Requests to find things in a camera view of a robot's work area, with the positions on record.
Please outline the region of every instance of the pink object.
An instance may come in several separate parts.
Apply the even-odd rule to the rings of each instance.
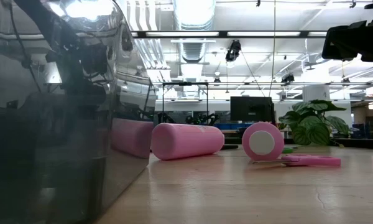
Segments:
[[[149,158],[153,129],[153,122],[114,118],[112,148],[140,158]]]
[[[270,123],[258,122],[246,129],[242,145],[253,161],[272,161],[281,155],[285,143],[277,127]]]
[[[331,156],[311,156],[291,154],[282,156],[288,166],[340,166],[341,159]]]
[[[152,132],[151,150],[161,160],[212,154],[223,145],[224,135],[212,126],[162,123]]]

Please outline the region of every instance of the foam roller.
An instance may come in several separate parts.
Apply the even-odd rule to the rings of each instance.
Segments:
[[[223,145],[224,134],[212,126],[162,123],[152,132],[151,150],[161,160],[212,154]]]
[[[242,145],[253,161],[272,161],[281,155],[285,142],[282,133],[273,124],[258,122],[246,129]]]

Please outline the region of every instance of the monitor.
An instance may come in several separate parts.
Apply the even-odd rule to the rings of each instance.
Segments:
[[[231,121],[275,122],[271,97],[232,96]]]

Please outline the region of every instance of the glass surface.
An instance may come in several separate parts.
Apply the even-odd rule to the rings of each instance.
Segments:
[[[148,163],[155,95],[112,1],[0,1],[0,223],[92,222]]]

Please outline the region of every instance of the pink handle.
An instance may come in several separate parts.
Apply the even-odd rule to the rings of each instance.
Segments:
[[[331,156],[311,156],[311,155],[287,155],[282,156],[282,160],[290,161],[288,166],[340,166],[341,159]]]

